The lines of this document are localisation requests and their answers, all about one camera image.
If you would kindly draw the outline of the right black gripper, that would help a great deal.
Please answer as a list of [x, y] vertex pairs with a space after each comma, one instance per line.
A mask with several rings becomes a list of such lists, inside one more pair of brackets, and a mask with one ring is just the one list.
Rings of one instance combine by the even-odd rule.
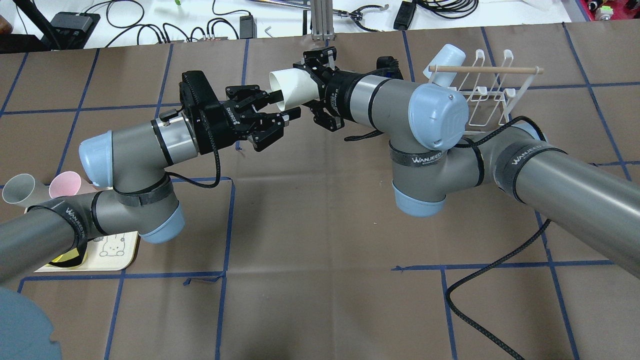
[[310, 100], [302, 105], [313, 114], [313, 122], [329, 132], [343, 129], [344, 120], [373, 126], [375, 95], [391, 79], [403, 80], [399, 61], [390, 55], [381, 56], [374, 70], [358, 73], [338, 69], [337, 55], [336, 47], [317, 47], [304, 51], [301, 61], [292, 65], [309, 74], [317, 85], [326, 85], [322, 101]]

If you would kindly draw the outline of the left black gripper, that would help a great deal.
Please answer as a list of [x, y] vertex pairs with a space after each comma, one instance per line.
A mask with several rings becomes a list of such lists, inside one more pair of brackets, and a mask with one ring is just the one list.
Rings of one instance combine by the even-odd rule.
[[[258, 112], [283, 100], [280, 89], [268, 92], [259, 85], [230, 85], [225, 93], [228, 100], [220, 102], [201, 70], [182, 73], [180, 103], [192, 123], [200, 155], [212, 153], [213, 148], [224, 149], [237, 141], [249, 141], [256, 152], [261, 152], [284, 136], [289, 121], [301, 117], [299, 107], [282, 112]], [[249, 110], [254, 112], [238, 114]]]

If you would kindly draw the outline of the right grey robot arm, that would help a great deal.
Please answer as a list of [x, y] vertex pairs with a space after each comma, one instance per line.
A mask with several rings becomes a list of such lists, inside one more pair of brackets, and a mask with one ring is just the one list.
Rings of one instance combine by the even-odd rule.
[[485, 136], [465, 137], [469, 105], [459, 92], [392, 78], [387, 70], [339, 70], [334, 47], [302, 54], [294, 106], [336, 130], [352, 121], [387, 134], [395, 202], [430, 217], [449, 194], [494, 183], [617, 266], [639, 276], [639, 186], [551, 145], [519, 116]]

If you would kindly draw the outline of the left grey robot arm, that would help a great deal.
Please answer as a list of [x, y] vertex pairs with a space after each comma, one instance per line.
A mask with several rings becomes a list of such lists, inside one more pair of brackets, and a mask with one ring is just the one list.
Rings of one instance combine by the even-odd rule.
[[35, 271], [54, 257], [100, 236], [137, 232], [148, 243], [174, 239], [185, 214], [171, 177], [204, 189], [221, 181], [220, 150], [251, 140], [262, 151], [283, 137], [300, 107], [262, 112], [282, 91], [258, 85], [228, 86], [216, 96], [203, 71], [185, 71], [180, 109], [140, 125], [83, 141], [78, 154], [94, 193], [31, 205], [1, 225], [1, 281]]

